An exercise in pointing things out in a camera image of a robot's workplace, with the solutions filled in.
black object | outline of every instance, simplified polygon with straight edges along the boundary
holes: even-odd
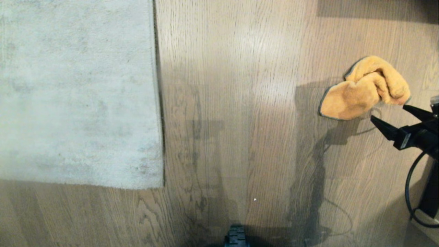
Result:
[[[416,158],[413,162],[409,173],[407,174],[406,186],[405,186],[405,198],[408,211],[410,212],[410,218],[415,219],[419,224],[429,227],[429,228],[439,228],[439,225],[430,225],[426,224],[420,219],[418,219],[415,215],[417,209],[420,207],[413,209],[410,204],[410,195],[409,195],[409,185],[412,173],[421,160],[421,158],[428,154],[433,159],[436,160],[436,167],[433,168],[429,184],[431,184],[432,188],[429,189],[429,192],[424,192],[423,200],[424,204],[420,204],[424,209],[429,211],[429,216],[433,214],[434,207],[436,208],[435,213],[437,213],[438,206],[438,174],[439,171],[437,169],[437,161],[439,160],[439,95],[430,99],[432,112],[428,112],[422,109],[419,109],[414,106],[404,105],[403,109],[410,112],[413,116],[421,120],[421,123],[412,125],[412,126],[404,126],[402,128],[396,128],[381,119],[371,116],[371,122],[378,128],[378,130],[390,141],[394,141],[393,146],[398,150],[406,149],[409,147],[417,147],[422,150],[422,153]],[[426,193],[436,193],[436,195],[430,196],[430,194]]]
[[[244,227],[233,225],[230,227],[228,234],[224,237],[224,247],[250,247],[245,240]]]

orange cloth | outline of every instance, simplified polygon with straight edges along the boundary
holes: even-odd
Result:
[[[352,66],[344,82],[326,91],[319,112],[333,119],[350,120],[369,111],[380,100],[403,105],[409,98],[409,86],[398,71],[382,58],[369,56]]]

cloth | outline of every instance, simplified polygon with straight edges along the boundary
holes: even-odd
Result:
[[[327,89],[319,113],[337,120],[350,120],[380,101],[403,105],[409,99],[409,86],[398,71],[382,58],[368,56],[351,67],[344,82]]]

wood grain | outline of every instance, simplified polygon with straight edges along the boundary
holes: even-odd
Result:
[[[381,4],[386,18],[346,2],[156,1],[165,187],[1,181],[0,246],[221,246],[234,223],[267,246],[410,246],[403,185],[419,150],[397,151],[368,118],[417,120],[381,104],[346,122],[317,108],[374,54],[428,109],[439,25],[408,1]]]

cable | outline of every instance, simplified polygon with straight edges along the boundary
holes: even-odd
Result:
[[[407,174],[407,180],[406,180],[406,191],[405,191],[405,195],[406,195],[406,204],[407,204],[407,208],[410,212],[410,219],[414,219],[417,223],[419,223],[422,226],[428,227],[428,228],[439,228],[439,224],[427,224],[424,223],[422,220],[420,220],[416,215],[415,212],[416,210],[418,210],[418,208],[415,208],[413,210],[413,208],[411,207],[411,203],[410,203],[410,195],[409,195],[409,188],[410,188],[410,179],[411,176],[413,174],[413,171],[415,169],[415,167],[417,166],[417,164],[419,163],[419,161],[422,159],[422,157],[424,157],[424,155],[426,155],[427,151],[422,151],[422,153],[420,153],[420,155],[415,159],[415,161],[413,162],[412,166],[410,167],[409,173]]]

